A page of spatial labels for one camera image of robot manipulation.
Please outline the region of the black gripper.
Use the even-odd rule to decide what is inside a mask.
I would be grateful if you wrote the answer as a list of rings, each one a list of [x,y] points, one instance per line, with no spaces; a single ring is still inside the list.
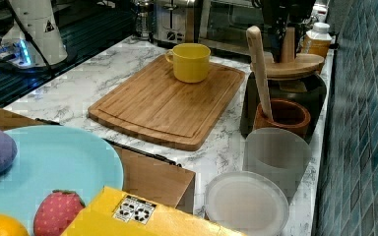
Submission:
[[[297,49],[302,35],[306,32],[305,20],[311,16],[316,0],[251,0],[255,8],[262,11],[267,36],[271,43],[274,61],[279,63],[286,30],[294,28],[294,49]]]

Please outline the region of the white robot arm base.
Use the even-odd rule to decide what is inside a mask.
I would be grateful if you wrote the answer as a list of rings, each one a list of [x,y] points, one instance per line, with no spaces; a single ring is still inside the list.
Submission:
[[[77,51],[62,40],[51,0],[5,1],[13,26],[0,37],[0,60],[10,69],[55,73],[76,59]]]

